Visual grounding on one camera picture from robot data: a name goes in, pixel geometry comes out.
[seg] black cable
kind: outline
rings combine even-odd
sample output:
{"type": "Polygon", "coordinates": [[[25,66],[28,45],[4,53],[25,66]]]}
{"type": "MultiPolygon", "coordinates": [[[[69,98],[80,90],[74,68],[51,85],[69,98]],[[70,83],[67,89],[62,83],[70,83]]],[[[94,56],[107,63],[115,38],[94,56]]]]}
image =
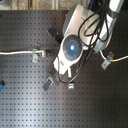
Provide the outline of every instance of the black cable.
{"type": "Polygon", "coordinates": [[[78,30],[78,37],[79,37],[79,39],[80,39],[80,42],[82,42],[85,46],[87,46],[87,47],[89,47],[89,45],[87,45],[87,44],[85,44],[83,41],[82,41],[82,39],[81,39],[81,37],[80,37],[80,31],[81,31],[81,28],[82,28],[82,26],[85,24],[85,22],[87,22],[91,17],[93,17],[94,15],[96,15],[96,14],[98,14],[98,13],[101,13],[101,14],[99,14],[99,17],[96,19],[96,20],[94,20],[87,28],[86,28],[86,30],[84,31],[84,36],[85,37],[88,37],[88,36],[93,36],[93,35],[99,35],[99,30],[101,30],[102,29],[102,27],[103,27],[103,25],[104,25],[104,22],[105,22],[105,24],[106,24],[106,29],[107,29],[107,36],[106,36],[106,38],[104,39],[104,40],[102,40],[101,38],[100,38],[100,36],[98,36],[98,39],[100,40],[100,41],[102,41],[102,42],[106,42],[107,40],[108,40],[108,38],[109,38],[109,29],[108,29],[108,24],[107,24],[107,19],[106,19],[106,12],[105,12],[105,10],[103,9],[103,7],[105,6],[105,4],[107,4],[108,5],[108,2],[105,0],[105,2],[103,3],[103,5],[102,5],[102,7],[97,11],[97,12],[95,12],[95,13],[93,13],[91,16],[89,16],[86,20],[84,20],[84,22],[81,24],[81,26],[80,26],[80,28],[79,28],[79,30],[78,30]],[[98,23],[98,25],[97,25],[97,27],[96,27],[96,29],[94,30],[94,32],[92,33],[92,34],[86,34],[87,33],[87,31],[96,23],[96,22],[98,22],[99,21],[99,23],[98,23]]]}

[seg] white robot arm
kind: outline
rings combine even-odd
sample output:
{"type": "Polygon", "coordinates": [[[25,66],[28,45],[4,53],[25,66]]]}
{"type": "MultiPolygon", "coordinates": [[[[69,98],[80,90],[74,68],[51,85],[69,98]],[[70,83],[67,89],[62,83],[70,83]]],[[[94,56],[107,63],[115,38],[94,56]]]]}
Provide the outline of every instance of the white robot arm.
{"type": "Polygon", "coordinates": [[[117,17],[113,18],[112,16],[115,16],[116,13],[120,12],[123,2],[124,0],[110,0],[109,8],[106,6],[102,7],[105,12],[108,9],[108,12],[105,15],[106,20],[102,21],[102,26],[100,26],[101,32],[98,39],[97,34],[94,34],[92,38],[92,36],[86,36],[84,33],[87,30],[86,34],[91,35],[91,33],[96,30],[98,23],[100,22],[100,20],[97,19],[99,19],[100,15],[95,14],[91,10],[85,9],[79,4],[74,6],[68,12],[63,26],[64,38],[62,40],[58,54],[59,63],[58,57],[54,61],[54,67],[57,71],[59,64],[59,74],[64,74],[73,64],[80,60],[83,50],[89,49],[88,46],[90,44],[91,38],[91,42],[94,42],[97,39],[94,46],[90,45],[90,48],[93,47],[93,50],[96,52],[103,50],[108,46],[111,39],[112,30],[117,19],[117,17]]]}

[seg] blue lens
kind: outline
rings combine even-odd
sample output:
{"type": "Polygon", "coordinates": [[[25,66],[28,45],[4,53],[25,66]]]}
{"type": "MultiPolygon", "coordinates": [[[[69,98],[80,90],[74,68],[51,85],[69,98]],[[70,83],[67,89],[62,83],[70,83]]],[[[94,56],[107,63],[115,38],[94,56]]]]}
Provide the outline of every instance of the blue lens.
{"type": "Polygon", "coordinates": [[[75,46],[74,46],[74,45],[71,45],[71,46],[70,46],[70,50],[71,50],[71,51],[74,51],[74,50],[75,50],[75,46]]]}

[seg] metal bracket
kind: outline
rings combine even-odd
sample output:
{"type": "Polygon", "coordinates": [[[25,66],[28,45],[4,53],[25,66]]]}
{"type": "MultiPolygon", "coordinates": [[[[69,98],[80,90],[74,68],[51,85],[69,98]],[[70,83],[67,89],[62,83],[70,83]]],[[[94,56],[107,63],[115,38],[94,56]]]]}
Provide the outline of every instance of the metal bracket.
{"type": "Polygon", "coordinates": [[[43,89],[47,91],[49,87],[54,83],[51,77],[48,77],[47,82],[44,84],[43,89]]]}
{"type": "Polygon", "coordinates": [[[107,56],[107,58],[104,60],[104,62],[102,63],[101,67],[106,70],[106,68],[108,67],[108,65],[111,64],[111,60],[113,60],[114,58],[114,54],[113,52],[109,52],[109,55],[107,56]]]}
{"type": "Polygon", "coordinates": [[[74,89],[74,83],[68,84],[68,89],[69,89],[69,90],[70,90],[70,89],[74,89]]]}
{"type": "MultiPolygon", "coordinates": [[[[40,50],[40,44],[39,43],[35,43],[35,49],[33,49],[33,51],[38,51],[40,50]]],[[[38,62],[38,54],[37,53],[33,53],[33,59],[32,62],[33,63],[37,63],[38,62]]]]}

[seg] screw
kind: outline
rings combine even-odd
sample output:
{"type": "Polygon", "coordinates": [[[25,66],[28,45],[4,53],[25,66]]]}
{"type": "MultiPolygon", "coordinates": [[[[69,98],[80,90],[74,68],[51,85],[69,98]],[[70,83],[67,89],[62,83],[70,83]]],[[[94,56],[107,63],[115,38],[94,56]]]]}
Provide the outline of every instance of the screw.
{"type": "Polygon", "coordinates": [[[106,68],[106,65],[105,65],[105,64],[103,65],[103,68],[104,68],[104,69],[106,68]]]}

